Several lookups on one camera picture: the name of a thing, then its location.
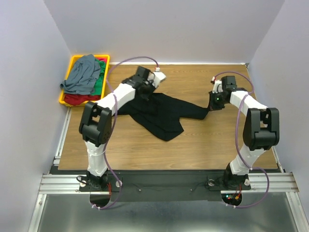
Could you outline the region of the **black t shirt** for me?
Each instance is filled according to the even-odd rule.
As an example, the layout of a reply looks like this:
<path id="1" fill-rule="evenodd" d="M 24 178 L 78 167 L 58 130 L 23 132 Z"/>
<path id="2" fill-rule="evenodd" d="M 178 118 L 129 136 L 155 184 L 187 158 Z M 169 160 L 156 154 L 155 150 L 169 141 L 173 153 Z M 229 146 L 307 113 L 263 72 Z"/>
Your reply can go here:
<path id="1" fill-rule="evenodd" d="M 117 114 L 129 115 L 152 135 L 166 142 L 184 131 L 180 123 L 181 118 L 204 120 L 210 111 L 209 107 L 204 108 L 164 93 L 153 92 L 148 101 L 138 97 L 137 88 L 143 84 L 152 84 L 149 81 L 134 84 L 126 79 L 122 83 L 131 84 L 136 94 L 134 99 L 118 107 Z"/>

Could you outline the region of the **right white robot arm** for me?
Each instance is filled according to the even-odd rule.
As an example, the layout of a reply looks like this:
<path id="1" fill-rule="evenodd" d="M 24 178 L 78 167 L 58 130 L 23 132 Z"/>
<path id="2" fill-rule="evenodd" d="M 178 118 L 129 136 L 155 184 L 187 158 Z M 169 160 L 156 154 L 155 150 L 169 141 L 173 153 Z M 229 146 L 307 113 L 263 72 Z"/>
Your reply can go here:
<path id="1" fill-rule="evenodd" d="M 209 92 L 209 108 L 213 111 L 224 109 L 231 104 L 244 114 L 245 123 L 242 133 L 243 145 L 239 147 L 235 138 L 236 157 L 228 163 L 222 185 L 226 189 L 249 186 L 249 171 L 257 159 L 276 146 L 280 140 L 280 116 L 277 108 L 269 108 L 259 103 L 246 89 L 237 86 L 235 73 L 226 72 L 225 76 L 211 79 L 212 91 Z"/>

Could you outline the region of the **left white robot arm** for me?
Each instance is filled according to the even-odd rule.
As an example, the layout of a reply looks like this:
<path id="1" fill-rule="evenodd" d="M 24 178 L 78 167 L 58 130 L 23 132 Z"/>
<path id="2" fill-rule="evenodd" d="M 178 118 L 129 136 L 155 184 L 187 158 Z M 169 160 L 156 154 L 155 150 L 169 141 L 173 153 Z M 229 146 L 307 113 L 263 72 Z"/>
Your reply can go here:
<path id="1" fill-rule="evenodd" d="M 136 73 L 124 79 L 106 97 L 88 102 L 82 114 L 79 133 L 87 149 L 88 168 L 85 176 L 78 176 L 80 190 L 86 187 L 103 191 L 109 187 L 107 171 L 110 170 L 106 158 L 106 148 L 112 135 L 118 110 L 136 97 L 149 97 L 160 83 L 166 79 L 160 68 L 151 70 L 139 66 Z"/>

